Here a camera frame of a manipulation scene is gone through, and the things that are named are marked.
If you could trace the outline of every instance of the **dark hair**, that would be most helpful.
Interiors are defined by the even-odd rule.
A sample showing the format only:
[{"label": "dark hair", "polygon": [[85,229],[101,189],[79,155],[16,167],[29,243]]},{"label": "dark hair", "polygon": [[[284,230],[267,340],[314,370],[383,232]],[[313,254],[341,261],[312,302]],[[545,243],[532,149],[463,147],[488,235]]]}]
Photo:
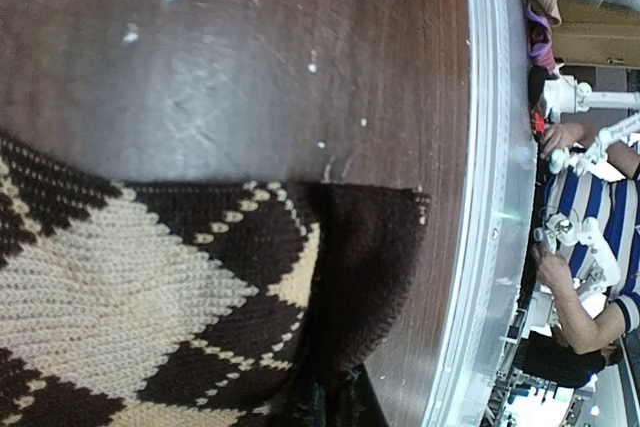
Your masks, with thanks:
[{"label": "dark hair", "polygon": [[622,362],[622,358],[623,358],[622,347],[620,347],[618,344],[614,344],[613,347],[614,349],[611,352],[611,354],[609,354],[607,365],[617,365],[620,362]]}]

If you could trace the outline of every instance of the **person's hand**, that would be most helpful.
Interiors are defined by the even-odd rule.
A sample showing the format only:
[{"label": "person's hand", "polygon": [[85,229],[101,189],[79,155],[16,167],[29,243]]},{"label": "person's hand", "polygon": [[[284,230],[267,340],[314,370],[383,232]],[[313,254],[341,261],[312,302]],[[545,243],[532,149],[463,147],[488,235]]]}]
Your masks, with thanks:
[{"label": "person's hand", "polygon": [[575,122],[556,124],[547,127],[542,136],[543,159],[549,159],[551,153],[557,149],[573,147],[586,135],[586,126]]},{"label": "person's hand", "polygon": [[549,252],[544,243],[539,243],[531,249],[531,255],[538,266],[538,280],[552,292],[558,289],[573,289],[573,277],[567,261],[560,255]]}]

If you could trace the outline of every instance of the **striped shirt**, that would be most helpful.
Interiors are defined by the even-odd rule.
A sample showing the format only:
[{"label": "striped shirt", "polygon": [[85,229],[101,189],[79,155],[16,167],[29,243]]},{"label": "striped shirt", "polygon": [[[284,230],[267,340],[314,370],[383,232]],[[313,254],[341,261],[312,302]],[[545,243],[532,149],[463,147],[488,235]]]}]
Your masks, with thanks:
[{"label": "striped shirt", "polygon": [[[600,231],[618,259],[621,277],[608,291],[625,318],[626,331],[640,325],[640,181],[607,182],[592,174],[578,177],[566,170],[552,177],[545,189],[545,217],[560,212],[573,222],[594,217]],[[561,246],[558,251],[567,261],[573,277],[593,262],[589,249],[581,244]]]}]

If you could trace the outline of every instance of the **black shirt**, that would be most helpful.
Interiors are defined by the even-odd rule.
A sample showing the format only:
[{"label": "black shirt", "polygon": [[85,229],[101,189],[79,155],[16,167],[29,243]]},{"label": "black shirt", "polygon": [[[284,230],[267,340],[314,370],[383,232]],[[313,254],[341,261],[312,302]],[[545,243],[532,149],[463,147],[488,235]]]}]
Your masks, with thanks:
[{"label": "black shirt", "polygon": [[579,389],[602,371],[606,362],[600,351],[578,355],[571,347],[562,347],[555,339],[531,332],[520,344],[526,349],[522,364],[525,374],[555,382],[559,387]]}]

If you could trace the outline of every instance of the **person in black shirt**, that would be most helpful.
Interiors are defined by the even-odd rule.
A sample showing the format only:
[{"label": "person in black shirt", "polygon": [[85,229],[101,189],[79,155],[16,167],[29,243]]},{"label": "person in black shirt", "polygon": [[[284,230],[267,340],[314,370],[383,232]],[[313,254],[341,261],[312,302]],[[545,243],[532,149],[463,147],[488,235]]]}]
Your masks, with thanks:
[{"label": "person in black shirt", "polygon": [[525,374],[568,389],[584,387],[593,374],[622,360],[622,348],[615,343],[595,352],[578,355],[571,347],[562,346],[556,339],[537,332],[531,332],[529,339],[523,339],[518,350],[524,356],[518,356],[521,365],[517,366]]}]

